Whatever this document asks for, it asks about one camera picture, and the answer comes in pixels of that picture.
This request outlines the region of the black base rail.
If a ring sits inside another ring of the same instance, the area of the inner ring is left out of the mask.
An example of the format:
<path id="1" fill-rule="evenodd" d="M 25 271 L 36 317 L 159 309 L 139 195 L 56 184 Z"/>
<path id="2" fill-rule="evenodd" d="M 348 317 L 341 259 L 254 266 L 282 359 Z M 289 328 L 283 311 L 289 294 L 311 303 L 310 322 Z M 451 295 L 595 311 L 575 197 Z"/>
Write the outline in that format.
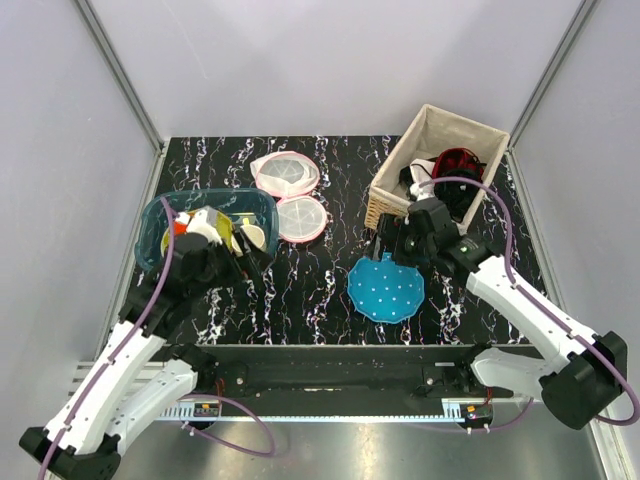
<path id="1" fill-rule="evenodd" d="M 476 346 L 203 346 L 174 344 L 161 348 L 154 361 L 204 355 L 198 388 L 240 399 L 267 391 L 308 393 L 400 391 L 426 395 L 483 398 L 511 392 L 483 386 L 471 376 Z"/>

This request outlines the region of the white mesh laundry bag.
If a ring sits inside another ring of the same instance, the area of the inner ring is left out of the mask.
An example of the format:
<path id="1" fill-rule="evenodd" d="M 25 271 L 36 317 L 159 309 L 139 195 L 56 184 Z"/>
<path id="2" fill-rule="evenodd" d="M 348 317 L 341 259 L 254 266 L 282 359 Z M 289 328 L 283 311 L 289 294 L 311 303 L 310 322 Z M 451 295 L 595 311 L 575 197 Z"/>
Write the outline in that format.
<path id="1" fill-rule="evenodd" d="M 250 171 L 256 187 L 277 199 L 282 240 L 306 243 L 324 231 L 327 211 L 311 196 L 320 170 L 310 158 L 294 151 L 274 152 L 251 162 Z"/>

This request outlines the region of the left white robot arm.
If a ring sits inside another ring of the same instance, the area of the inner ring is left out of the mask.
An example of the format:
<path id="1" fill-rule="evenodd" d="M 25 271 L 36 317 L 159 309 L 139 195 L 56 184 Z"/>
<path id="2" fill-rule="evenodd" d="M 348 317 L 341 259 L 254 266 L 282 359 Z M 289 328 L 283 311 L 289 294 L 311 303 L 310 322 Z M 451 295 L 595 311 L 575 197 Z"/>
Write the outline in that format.
<path id="1" fill-rule="evenodd" d="M 216 357 L 186 344 L 136 394 L 128 393 L 205 293 L 244 282 L 263 291 L 272 256 L 244 232 L 232 237 L 238 252 L 199 233 L 170 238 L 162 262 L 127 294 L 104 349 L 75 393 L 46 425 L 22 434 L 19 445 L 39 463 L 40 478 L 112 478 L 129 444 L 167 407 L 222 386 Z"/>

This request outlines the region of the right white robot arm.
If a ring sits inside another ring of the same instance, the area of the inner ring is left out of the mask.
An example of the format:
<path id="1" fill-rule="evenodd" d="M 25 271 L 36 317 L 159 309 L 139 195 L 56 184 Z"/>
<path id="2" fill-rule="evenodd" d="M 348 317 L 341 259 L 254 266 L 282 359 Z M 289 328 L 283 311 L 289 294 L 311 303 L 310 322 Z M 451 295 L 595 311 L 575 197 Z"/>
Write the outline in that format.
<path id="1" fill-rule="evenodd" d="M 571 318 L 517 274 L 491 242 L 463 234 L 445 204 L 435 198 L 410 205 L 404 216 L 383 213 L 367 252 L 397 265 L 433 265 L 463 284 L 522 333 L 538 358 L 478 347 L 454 371 L 466 396 L 487 387 L 541 401 L 562 424 L 580 430 L 624 392 L 628 346 L 615 332 L 604 335 Z"/>

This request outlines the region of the white bra in basket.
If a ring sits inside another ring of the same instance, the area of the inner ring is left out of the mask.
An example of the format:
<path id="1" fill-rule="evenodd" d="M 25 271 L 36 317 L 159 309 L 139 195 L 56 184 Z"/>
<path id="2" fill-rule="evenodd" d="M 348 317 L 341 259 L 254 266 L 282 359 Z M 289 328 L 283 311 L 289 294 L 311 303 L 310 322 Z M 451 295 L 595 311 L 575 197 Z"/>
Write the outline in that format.
<path id="1" fill-rule="evenodd" d="M 435 158 L 413 160 L 408 166 L 402 168 L 399 173 L 399 184 L 408 197 L 408 187 L 413 183 L 422 183 L 432 180 L 432 170 Z"/>

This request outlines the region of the teal plastic bin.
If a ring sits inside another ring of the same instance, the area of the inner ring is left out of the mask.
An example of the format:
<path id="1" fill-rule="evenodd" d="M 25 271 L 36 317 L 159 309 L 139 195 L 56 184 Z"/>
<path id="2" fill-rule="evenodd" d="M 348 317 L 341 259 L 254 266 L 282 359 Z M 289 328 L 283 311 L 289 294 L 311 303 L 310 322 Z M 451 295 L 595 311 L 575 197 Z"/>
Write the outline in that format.
<path id="1" fill-rule="evenodd" d="M 154 198 L 142 212 L 138 239 L 134 247 L 138 266 L 145 272 L 163 263 L 161 240 L 168 229 L 168 219 L 161 198 L 175 212 L 213 207 L 239 224 L 248 218 L 265 234 L 265 250 L 275 255 L 279 240 L 279 217 L 275 199 L 257 188 L 213 188 L 173 191 Z"/>

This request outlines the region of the red bra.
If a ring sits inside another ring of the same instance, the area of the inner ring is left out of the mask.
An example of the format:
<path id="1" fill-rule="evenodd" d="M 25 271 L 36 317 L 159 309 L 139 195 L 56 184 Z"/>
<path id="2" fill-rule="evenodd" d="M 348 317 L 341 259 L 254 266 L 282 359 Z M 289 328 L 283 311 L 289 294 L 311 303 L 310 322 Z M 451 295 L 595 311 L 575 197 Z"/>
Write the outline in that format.
<path id="1" fill-rule="evenodd" d="M 471 150 L 464 147 L 450 148 L 443 151 L 436 158 L 432 177 L 442 177 L 458 169 L 470 170 L 473 174 L 482 176 L 485 167 L 486 164 L 482 163 L 479 157 Z"/>

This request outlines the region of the wicker basket with liner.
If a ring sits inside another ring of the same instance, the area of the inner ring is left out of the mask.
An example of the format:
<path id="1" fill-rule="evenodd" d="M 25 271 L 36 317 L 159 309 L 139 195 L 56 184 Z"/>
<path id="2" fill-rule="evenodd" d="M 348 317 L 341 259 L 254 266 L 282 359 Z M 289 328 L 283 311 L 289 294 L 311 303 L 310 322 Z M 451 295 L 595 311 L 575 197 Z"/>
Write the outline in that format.
<path id="1" fill-rule="evenodd" d="M 383 213 L 403 215 L 411 199 L 432 193 L 427 180 L 465 170 L 489 186 L 510 135 L 475 120 L 425 104 L 375 174 L 369 188 L 365 226 Z"/>

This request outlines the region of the black bra in basket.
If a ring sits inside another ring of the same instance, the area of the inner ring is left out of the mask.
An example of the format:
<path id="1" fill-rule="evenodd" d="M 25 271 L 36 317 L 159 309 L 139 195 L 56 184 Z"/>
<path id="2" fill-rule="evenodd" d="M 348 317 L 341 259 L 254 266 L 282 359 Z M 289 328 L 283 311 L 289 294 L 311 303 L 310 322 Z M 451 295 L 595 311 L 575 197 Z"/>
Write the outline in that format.
<path id="1" fill-rule="evenodd" d="M 481 174 L 471 168 L 455 168 L 447 171 L 443 177 L 461 177 L 476 182 L 482 180 Z M 434 193 L 447 206 L 452 219 L 460 223 L 478 193 L 478 188 L 464 182 L 438 182 Z"/>

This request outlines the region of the blue polka dot plate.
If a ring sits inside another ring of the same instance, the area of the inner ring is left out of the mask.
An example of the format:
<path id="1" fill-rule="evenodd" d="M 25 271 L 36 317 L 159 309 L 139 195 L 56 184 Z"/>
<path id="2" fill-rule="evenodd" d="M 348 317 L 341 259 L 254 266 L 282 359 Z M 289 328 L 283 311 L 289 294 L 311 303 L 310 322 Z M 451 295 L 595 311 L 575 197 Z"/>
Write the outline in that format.
<path id="1" fill-rule="evenodd" d="M 367 319 L 398 324 L 414 316 L 425 300 L 424 278 L 415 267 L 400 266 L 384 253 L 380 261 L 359 259 L 348 273 L 347 294 Z"/>

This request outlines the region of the cream cup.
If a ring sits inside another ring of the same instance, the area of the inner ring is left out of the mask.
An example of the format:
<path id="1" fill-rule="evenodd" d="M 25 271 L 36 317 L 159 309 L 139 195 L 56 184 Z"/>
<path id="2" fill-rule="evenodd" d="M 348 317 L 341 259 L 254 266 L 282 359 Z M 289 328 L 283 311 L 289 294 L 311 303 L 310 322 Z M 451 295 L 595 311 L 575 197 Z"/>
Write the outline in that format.
<path id="1" fill-rule="evenodd" d="M 262 251 L 266 250 L 266 234 L 260 226 L 244 224 L 240 229 L 257 248 Z"/>

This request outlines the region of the orange cup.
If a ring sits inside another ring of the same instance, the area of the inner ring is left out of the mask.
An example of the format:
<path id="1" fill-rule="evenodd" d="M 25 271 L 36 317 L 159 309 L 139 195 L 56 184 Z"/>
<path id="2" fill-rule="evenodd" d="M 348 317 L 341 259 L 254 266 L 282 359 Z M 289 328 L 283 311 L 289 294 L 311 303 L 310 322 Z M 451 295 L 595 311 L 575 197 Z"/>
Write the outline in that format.
<path id="1" fill-rule="evenodd" d="M 191 216 L 188 213 L 181 212 L 173 219 L 174 235 L 183 235 L 187 232 Z"/>

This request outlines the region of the yellow-green plate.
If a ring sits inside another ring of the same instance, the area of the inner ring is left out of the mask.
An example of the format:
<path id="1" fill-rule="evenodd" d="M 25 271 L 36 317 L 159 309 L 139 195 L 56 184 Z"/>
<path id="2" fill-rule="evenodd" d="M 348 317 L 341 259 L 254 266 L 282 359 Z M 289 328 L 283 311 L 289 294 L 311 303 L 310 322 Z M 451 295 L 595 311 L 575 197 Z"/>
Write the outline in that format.
<path id="1" fill-rule="evenodd" d="M 218 211 L 216 228 L 222 237 L 222 243 L 235 255 L 239 252 L 238 245 L 234 239 L 234 226 L 231 219 Z"/>

